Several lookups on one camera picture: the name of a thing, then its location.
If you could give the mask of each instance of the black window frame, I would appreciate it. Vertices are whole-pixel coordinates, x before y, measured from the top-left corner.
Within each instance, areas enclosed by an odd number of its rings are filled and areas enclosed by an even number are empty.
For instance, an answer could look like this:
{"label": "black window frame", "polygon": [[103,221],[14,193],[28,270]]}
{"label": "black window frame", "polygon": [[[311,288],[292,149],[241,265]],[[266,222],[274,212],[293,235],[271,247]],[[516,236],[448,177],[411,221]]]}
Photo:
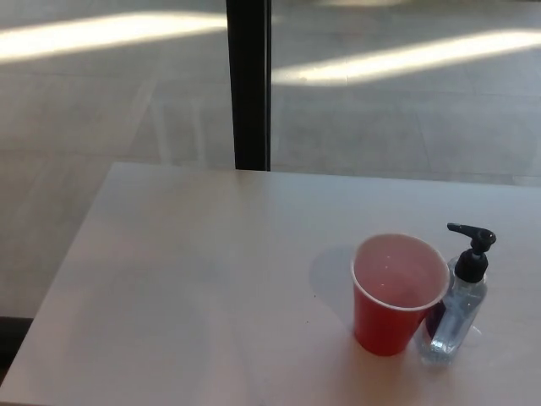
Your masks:
{"label": "black window frame", "polygon": [[235,168],[271,170],[271,0],[227,0]]}

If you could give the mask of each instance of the floor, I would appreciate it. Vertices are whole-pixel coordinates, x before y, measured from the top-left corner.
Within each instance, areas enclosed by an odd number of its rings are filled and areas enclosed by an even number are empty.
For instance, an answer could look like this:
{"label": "floor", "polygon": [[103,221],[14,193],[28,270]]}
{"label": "floor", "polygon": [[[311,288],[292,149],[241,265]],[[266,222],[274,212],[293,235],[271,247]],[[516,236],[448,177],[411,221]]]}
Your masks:
{"label": "floor", "polygon": [[[541,186],[541,4],[280,0],[273,170]],[[0,315],[112,162],[233,167],[225,0],[0,0]]]}

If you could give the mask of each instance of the white table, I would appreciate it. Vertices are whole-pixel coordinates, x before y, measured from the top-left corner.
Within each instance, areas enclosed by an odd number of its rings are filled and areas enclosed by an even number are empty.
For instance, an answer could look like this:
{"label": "white table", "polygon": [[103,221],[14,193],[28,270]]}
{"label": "white table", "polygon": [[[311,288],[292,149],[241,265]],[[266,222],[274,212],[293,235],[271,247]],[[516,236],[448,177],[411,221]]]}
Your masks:
{"label": "white table", "polygon": [[[539,405],[541,189],[116,164],[0,389],[63,405]],[[353,247],[450,258],[494,230],[489,295],[447,370],[350,333]]]}

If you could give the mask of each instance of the cup rim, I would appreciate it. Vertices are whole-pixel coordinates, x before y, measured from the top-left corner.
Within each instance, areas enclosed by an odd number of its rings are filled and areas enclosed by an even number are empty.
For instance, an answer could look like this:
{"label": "cup rim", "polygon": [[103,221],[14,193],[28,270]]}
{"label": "cup rim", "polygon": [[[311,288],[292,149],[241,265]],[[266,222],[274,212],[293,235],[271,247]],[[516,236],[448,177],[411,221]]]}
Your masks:
{"label": "cup rim", "polygon": [[422,306],[418,306],[418,307],[400,307],[400,306],[394,306],[392,304],[387,304],[377,298],[375,298],[374,296],[372,296],[371,294],[369,294],[362,286],[361,284],[358,282],[357,278],[355,277],[355,260],[357,259],[357,253],[359,251],[359,249],[365,244],[367,243],[368,241],[370,241],[371,239],[375,239],[376,237],[382,237],[382,236],[386,236],[386,237],[391,237],[391,236],[398,236],[398,237],[406,237],[407,239],[414,239],[416,240],[417,242],[421,243],[422,245],[425,245],[427,248],[429,248],[431,251],[433,251],[439,258],[440,258],[440,261],[442,263],[442,265],[444,266],[444,270],[448,270],[447,268],[447,264],[445,263],[445,259],[443,258],[443,255],[436,249],[434,248],[432,245],[430,245],[429,243],[427,243],[426,241],[422,240],[422,239],[419,239],[417,237],[413,237],[412,235],[409,235],[409,234],[405,234],[405,233],[381,233],[381,234],[374,234],[370,237],[368,237],[367,239],[365,239],[358,247],[357,249],[355,250],[355,256],[352,258],[351,260],[351,264],[350,264],[350,272],[351,272],[351,275],[352,275],[352,279],[353,279],[353,283],[355,284],[355,286],[367,297],[369,298],[370,300],[374,301],[375,303],[377,303],[378,305],[381,305],[381,306],[384,306],[386,307],[387,309],[391,309],[391,310],[398,310],[398,311],[420,311],[420,310],[426,310],[426,309],[429,309],[430,307],[434,306],[436,303],[438,303],[440,300],[443,299],[443,297],[445,296],[445,294],[447,293],[447,290],[449,288],[449,282],[451,280],[451,276],[449,275],[449,272],[446,272],[445,273],[445,283],[444,283],[444,287],[441,289],[441,292],[440,294],[438,294],[438,296],[432,300],[431,302],[427,303],[427,304],[424,304]]}

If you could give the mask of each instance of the clear plastic bottle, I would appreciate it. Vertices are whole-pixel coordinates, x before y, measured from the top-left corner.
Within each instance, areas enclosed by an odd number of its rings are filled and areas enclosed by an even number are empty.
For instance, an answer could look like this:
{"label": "clear plastic bottle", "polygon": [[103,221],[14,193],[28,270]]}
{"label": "clear plastic bottle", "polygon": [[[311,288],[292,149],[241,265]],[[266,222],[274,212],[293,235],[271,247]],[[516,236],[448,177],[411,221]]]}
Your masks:
{"label": "clear plastic bottle", "polygon": [[450,223],[451,231],[472,238],[472,249],[449,261],[451,285],[424,319],[415,337],[424,363],[449,365],[456,356],[487,294],[488,251],[496,237],[483,228]]}

